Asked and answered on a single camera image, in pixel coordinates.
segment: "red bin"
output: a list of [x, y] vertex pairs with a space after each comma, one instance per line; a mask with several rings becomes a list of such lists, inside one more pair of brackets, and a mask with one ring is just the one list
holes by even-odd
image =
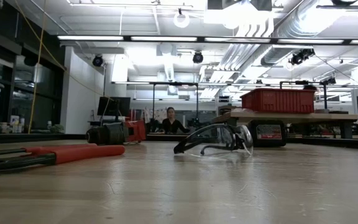
[[243, 108], [256, 112], [314, 113], [314, 90], [258, 88], [241, 100]]

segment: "workshop table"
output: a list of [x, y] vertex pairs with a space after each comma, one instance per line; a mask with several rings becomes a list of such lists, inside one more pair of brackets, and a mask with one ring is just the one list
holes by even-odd
[[291, 114], [291, 113], [254, 113], [248, 111], [232, 111], [218, 116], [213, 123], [227, 123], [237, 126], [238, 123], [248, 123], [257, 119], [274, 119], [283, 121], [285, 124], [338, 124], [341, 129], [341, 138], [352, 139], [352, 124], [358, 120], [356, 114]]
[[142, 142], [123, 156], [0, 174], [0, 223], [358, 223], [357, 149], [287, 144], [201, 157], [174, 146]]

